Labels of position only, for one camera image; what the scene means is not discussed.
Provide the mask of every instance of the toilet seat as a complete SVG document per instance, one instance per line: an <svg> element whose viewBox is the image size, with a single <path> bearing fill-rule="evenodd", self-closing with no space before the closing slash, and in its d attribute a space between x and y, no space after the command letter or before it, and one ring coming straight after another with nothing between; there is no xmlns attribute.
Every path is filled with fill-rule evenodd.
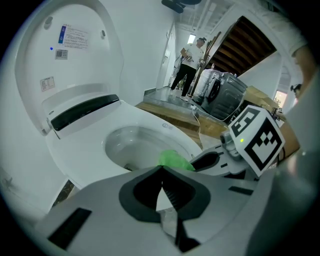
<svg viewBox="0 0 320 256"><path fill-rule="evenodd" d="M175 126L124 101L106 117L66 137L59 139L50 132L46 142L56 165L81 189L93 182L130 172L114 163L105 150L108 135L125 127L141 127L168 137L180 146L179 154L188 161L202 152Z"/></svg>

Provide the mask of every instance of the window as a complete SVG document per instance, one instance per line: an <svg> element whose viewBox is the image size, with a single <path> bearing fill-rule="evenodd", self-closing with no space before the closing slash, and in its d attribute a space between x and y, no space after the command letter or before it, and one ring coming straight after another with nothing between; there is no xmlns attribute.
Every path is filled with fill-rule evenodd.
<svg viewBox="0 0 320 256"><path fill-rule="evenodd" d="M287 98L286 93L277 90L274 96L274 101L279 105L279 108L283 108L286 98Z"/></svg>
<svg viewBox="0 0 320 256"><path fill-rule="evenodd" d="M190 34L188 44L192 44L194 42L195 38L196 38L195 34Z"/></svg>

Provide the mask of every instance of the light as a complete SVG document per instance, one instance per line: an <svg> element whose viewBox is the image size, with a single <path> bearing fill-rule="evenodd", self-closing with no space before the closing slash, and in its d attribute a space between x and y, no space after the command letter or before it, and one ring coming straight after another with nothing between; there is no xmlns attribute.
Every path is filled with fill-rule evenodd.
<svg viewBox="0 0 320 256"><path fill-rule="evenodd" d="M195 38L196 38L195 34L190 34L188 44L192 44L194 42Z"/></svg>

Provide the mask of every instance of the wooden pole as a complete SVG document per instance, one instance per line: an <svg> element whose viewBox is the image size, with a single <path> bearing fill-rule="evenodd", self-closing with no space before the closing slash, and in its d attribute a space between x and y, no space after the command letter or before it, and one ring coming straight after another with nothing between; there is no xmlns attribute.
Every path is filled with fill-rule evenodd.
<svg viewBox="0 0 320 256"><path fill-rule="evenodd" d="M199 79L200 79L200 76L201 76L201 73L202 71L205 70L205 67L206 65L208 65L207 63L207 60L208 60L208 57L209 57L209 52L212 48L212 46L215 44L215 42L217 41L218 37L220 36L221 32L219 32L214 38L213 40L211 41L211 43L207 46L206 50L205 50L205 54L204 54L204 57L203 57L203 60L205 61L205 64L200 68L199 70L199 73L198 73L198 76L196 77L196 80L194 82L194 86L192 88L192 91L191 91L191 97L194 95L194 92L195 92L195 89L197 87L197 84L199 82Z"/></svg>

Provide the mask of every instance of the blue label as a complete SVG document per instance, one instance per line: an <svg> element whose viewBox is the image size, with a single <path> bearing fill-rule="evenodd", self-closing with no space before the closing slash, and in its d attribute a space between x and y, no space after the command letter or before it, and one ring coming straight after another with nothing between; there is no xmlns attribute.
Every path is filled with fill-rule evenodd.
<svg viewBox="0 0 320 256"><path fill-rule="evenodd" d="M62 44L64 41L64 37L65 37L65 32L66 32L66 26L62 26L61 31L60 31L60 35L59 35L59 44Z"/></svg>

